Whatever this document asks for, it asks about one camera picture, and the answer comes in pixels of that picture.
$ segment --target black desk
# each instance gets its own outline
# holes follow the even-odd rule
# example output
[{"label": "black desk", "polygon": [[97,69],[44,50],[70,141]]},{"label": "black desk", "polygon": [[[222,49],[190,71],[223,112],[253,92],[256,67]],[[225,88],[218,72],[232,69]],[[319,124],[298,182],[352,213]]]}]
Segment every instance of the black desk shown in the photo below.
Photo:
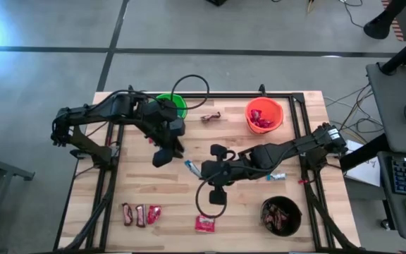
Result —
[{"label": "black desk", "polygon": [[387,217],[391,229],[396,229],[400,236],[406,238],[406,195],[396,194],[393,192],[392,181],[392,166],[389,157],[391,153],[379,152],[378,154],[380,169],[381,169],[381,182],[385,190],[386,201],[388,202],[389,210],[387,210]]},{"label": "black desk", "polygon": [[[394,75],[383,74],[376,64],[368,65],[366,70],[385,133],[342,157],[340,165],[343,171],[377,156],[378,152],[406,153],[406,66],[399,67]],[[385,167],[381,168],[383,188],[389,204],[387,206],[384,202],[385,210],[392,216],[388,219],[395,222],[399,234],[406,238],[406,204],[403,202],[406,202],[406,196],[393,193],[393,186],[386,178],[388,172],[384,171]]]}]

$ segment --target gray floor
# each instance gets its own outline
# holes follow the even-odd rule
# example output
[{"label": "gray floor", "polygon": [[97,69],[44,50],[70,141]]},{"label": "gray floor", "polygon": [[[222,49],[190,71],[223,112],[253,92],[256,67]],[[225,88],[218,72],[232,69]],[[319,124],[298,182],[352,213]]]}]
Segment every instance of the gray floor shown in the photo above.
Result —
[{"label": "gray floor", "polygon": [[[336,0],[228,0],[216,8],[203,0],[131,0],[117,47],[258,49],[278,51],[397,52],[406,45],[390,34],[368,38],[350,24]],[[122,0],[0,0],[0,46],[108,47]],[[383,10],[380,0],[351,8],[364,24]],[[0,52],[0,160],[35,171],[32,182],[13,181],[0,215],[0,249],[10,253],[51,250],[76,161],[69,147],[49,139],[61,107],[92,101],[106,54]],[[322,90],[337,99],[367,84],[365,65],[387,59],[308,56],[211,56],[115,54],[104,90],[133,85],[169,90],[183,75],[203,75],[212,90]],[[203,90],[189,80],[181,90]],[[353,105],[355,97],[343,100]],[[379,119],[374,98],[363,108]],[[342,121],[349,106],[328,107]],[[364,135],[367,140],[379,133]],[[406,240],[381,230],[380,202],[352,200],[362,246],[406,250]]]}]

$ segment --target wooden table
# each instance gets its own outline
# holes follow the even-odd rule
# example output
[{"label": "wooden table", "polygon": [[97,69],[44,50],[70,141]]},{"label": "wooden table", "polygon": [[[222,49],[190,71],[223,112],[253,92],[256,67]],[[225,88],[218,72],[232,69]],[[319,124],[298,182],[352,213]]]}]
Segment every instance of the wooden table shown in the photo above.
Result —
[{"label": "wooden table", "polygon": [[[109,93],[98,92],[94,104],[103,100]],[[304,92],[311,129],[328,122],[324,99],[320,91]],[[250,99],[208,99],[198,109],[190,110],[185,119],[186,133],[180,137],[185,151],[185,159],[191,159],[198,167],[206,159],[215,159],[209,154],[209,147],[218,143],[239,152],[262,143],[283,143],[295,138],[289,103],[286,99],[277,99],[285,114],[283,124],[266,135],[254,135],[247,129],[244,108]],[[187,99],[188,106],[199,99]],[[220,119],[202,123],[200,117],[220,112]],[[297,108],[300,129],[302,119]],[[100,123],[87,128],[93,131]],[[106,129],[102,128],[93,136],[93,140],[104,144]],[[155,168],[152,155],[157,147],[144,139],[144,134],[134,126],[126,126],[121,148],[121,162],[118,167],[116,193],[113,199],[111,223],[106,251],[118,252],[252,252],[252,251],[311,251],[314,244],[309,223],[305,192],[300,180],[298,158],[283,161],[276,172],[285,172],[285,181],[238,181],[225,190],[228,193],[228,208],[225,214],[216,219],[216,233],[203,234],[194,230],[195,217],[199,214],[195,207],[195,191],[201,183],[191,174],[184,159],[174,159],[171,163]],[[92,166],[90,160],[79,163],[77,172]],[[69,244],[81,230],[92,211],[94,190],[97,184],[98,170],[80,175],[73,184],[68,210],[61,233],[59,247]],[[341,231],[351,242],[359,246],[355,222],[350,208],[349,198],[341,170],[326,167],[321,171],[325,188],[328,211]],[[208,194],[210,187],[205,186],[200,193],[202,209],[208,214],[219,213],[221,206],[210,205]],[[259,222],[259,210],[267,198],[282,195],[289,197],[303,213],[300,229],[290,237],[277,237],[269,233]],[[138,204],[161,205],[159,220],[146,228],[123,226],[121,203],[128,202],[133,208]],[[324,227],[318,216],[319,232],[323,246],[326,246]],[[99,228],[94,244],[98,244]]]}]

